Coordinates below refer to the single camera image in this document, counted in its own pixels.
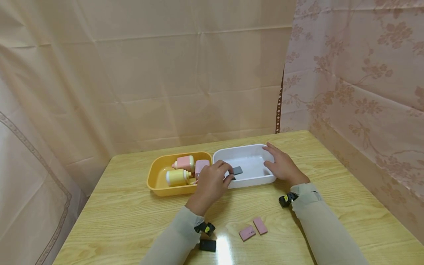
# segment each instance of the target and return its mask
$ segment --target yellow tray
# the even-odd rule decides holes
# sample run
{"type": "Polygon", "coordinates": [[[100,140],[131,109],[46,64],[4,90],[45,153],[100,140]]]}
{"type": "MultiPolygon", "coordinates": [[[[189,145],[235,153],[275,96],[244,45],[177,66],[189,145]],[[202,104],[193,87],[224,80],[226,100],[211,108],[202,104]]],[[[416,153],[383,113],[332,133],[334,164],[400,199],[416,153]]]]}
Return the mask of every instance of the yellow tray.
{"type": "Polygon", "coordinates": [[[207,159],[212,164],[212,156],[207,152],[179,153],[158,157],[150,166],[147,177],[147,187],[158,196],[172,196],[178,194],[194,193],[196,185],[185,185],[169,187],[165,179],[165,174],[169,170],[175,170],[171,165],[181,156],[193,156],[194,161],[207,159]]]}

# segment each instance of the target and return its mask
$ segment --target pink bottle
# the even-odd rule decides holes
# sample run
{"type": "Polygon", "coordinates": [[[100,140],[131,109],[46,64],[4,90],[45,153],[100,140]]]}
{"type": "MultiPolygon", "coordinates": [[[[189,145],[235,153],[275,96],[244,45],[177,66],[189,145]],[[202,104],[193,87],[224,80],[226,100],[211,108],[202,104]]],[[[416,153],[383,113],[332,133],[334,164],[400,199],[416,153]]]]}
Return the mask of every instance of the pink bottle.
{"type": "Polygon", "coordinates": [[[209,160],[203,159],[196,161],[196,170],[194,171],[194,176],[196,177],[196,179],[198,179],[200,171],[202,171],[204,166],[210,166],[209,160]]]}
{"type": "Polygon", "coordinates": [[[183,156],[177,158],[177,161],[171,165],[175,169],[185,169],[194,172],[194,158],[193,156],[183,156]]]}

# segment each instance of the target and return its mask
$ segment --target black wrist strap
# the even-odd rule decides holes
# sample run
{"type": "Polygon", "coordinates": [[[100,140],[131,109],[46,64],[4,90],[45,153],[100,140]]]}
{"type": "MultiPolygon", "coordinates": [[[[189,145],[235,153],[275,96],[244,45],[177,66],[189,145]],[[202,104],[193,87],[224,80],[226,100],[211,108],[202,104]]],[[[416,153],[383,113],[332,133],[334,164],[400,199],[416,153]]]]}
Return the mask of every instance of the black wrist strap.
{"type": "Polygon", "coordinates": [[[202,231],[203,233],[207,234],[209,237],[212,236],[212,233],[215,231],[215,226],[211,223],[201,223],[200,225],[196,226],[194,228],[194,231],[196,233],[202,231]]]}
{"type": "Polygon", "coordinates": [[[287,193],[287,195],[281,196],[278,199],[278,202],[280,203],[281,207],[283,208],[287,208],[290,206],[290,204],[292,202],[294,202],[297,198],[299,197],[299,195],[297,195],[296,193],[292,193],[289,192],[287,193]]]}

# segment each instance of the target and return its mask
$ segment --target wooden table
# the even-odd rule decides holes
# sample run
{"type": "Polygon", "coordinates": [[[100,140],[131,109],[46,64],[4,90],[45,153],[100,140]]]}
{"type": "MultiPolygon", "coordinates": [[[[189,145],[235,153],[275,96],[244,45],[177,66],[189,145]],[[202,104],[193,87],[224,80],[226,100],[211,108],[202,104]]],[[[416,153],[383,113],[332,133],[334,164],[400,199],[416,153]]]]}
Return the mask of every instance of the wooden table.
{"type": "MultiPolygon", "coordinates": [[[[54,264],[138,264],[189,197],[157,197],[150,192],[146,178],[155,158],[267,141],[287,152],[310,177],[370,264],[423,264],[424,247],[308,131],[115,156],[54,264]]],[[[278,180],[229,190],[206,214],[216,226],[217,252],[195,249],[186,264],[313,264],[296,218],[278,204],[283,194],[278,180]],[[243,243],[238,232],[258,216],[269,232],[243,243]]]]}

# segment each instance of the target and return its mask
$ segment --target curtain trim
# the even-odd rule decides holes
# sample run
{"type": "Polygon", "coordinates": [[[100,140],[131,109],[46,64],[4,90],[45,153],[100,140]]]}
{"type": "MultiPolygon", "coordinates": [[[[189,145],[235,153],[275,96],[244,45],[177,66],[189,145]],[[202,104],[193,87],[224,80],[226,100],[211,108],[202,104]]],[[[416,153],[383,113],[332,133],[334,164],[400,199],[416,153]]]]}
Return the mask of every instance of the curtain trim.
{"type": "Polygon", "coordinates": [[[38,258],[36,265],[41,265],[49,255],[51,249],[53,248],[54,244],[56,243],[56,240],[59,237],[59,234],[62,230],[63,224],[65,222],[66,216],[68,214],[68,208],[71,202],[72,195],[71,193],[66,189],[66,187],[60,182],[60,180],[57,178],[55,173],[51,170],[47,162],[44,160],[44,158],[41,156],[41,154],[38,152],[38,150],[31,144],[31,142],[28,140],[28,138],[19,130],[19,128],[16,127],[16,125],[7,118],[2,112],[0,112],[0,122],[3,123],[9,130],[25,145],[25,147],[37,158],[37,160],[41,163],[41,165],[46,169],[50,177],[53,179],[53,181],[56,183],[58,188],[66,195],[66,203],[64,205],[64,210],[62,212],[62,216],[60,217],[59,224],[57,225],[57,228],[55,232],[53,233],[49,243],[44,248],[43,252],[41,253],[40,257],[38,258]]]}
{"type": "Polygon", "coordinates": [[[283,99],[283,82],[284,82],[284,68],[283,68],[283,77],[281,78],[281,89],[280,94],[278,95],[278,102],[277,102],[277,113],[275,118],[275,133],[280,133],[280,120],[281,120],[281,102],[283,99]]]}

